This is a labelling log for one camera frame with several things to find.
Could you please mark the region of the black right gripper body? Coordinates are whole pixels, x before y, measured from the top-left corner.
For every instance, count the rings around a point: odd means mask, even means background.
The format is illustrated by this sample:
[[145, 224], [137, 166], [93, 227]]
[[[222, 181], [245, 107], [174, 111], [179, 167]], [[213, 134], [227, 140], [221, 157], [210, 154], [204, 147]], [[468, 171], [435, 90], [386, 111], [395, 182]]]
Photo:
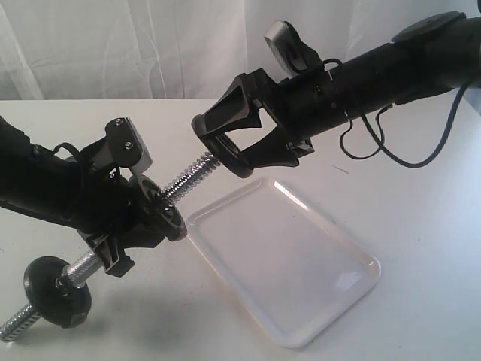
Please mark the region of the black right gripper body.
[[253, 98], [276, 124], [252, 150], [312, 150], [310, 138], [348, 121], [346, 87], [322, 68], [279, 83], [261, 68], [251, 75]]

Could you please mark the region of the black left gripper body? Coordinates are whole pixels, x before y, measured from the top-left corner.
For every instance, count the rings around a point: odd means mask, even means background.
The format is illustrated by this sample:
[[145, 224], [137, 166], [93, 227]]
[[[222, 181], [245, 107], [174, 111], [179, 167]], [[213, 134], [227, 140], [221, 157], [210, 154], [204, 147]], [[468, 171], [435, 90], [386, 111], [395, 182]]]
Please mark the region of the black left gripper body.
[[79, 156], [79, 190], [62, 220], [86, 237], [128, 232], [141, 220], [138, 177], [150, 167], [148, 150], [87, 146]]

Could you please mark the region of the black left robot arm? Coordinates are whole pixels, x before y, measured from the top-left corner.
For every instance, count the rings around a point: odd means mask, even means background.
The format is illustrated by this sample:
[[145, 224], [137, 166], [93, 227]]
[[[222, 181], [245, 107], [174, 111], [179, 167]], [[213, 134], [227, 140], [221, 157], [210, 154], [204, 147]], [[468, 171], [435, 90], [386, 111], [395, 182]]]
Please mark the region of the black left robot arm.
[[75, 229], [108, 274], [133, 265], [128, 248], [154, 248], [170, 231], [159, 187], [144, 176], [152, 160], [132, 121], [111, 120], [103, 138], [52, 150], [1, 121], [1, 207]]

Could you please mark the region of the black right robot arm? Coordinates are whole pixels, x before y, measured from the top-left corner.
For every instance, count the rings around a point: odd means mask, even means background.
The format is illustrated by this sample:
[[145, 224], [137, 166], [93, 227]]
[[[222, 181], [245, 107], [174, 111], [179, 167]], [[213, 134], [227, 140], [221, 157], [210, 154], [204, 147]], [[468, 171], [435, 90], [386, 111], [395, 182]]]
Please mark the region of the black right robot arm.
[[313, 152], [313, 136], [387, 105], [480, 85], [480, 20], [459, 11], [423, 19], [330, 69], [286, 21], [273, 23], [265, 40], [288, 77], [240, 74], [192, 120], [206, 148], [242, 178], [298, 166]]

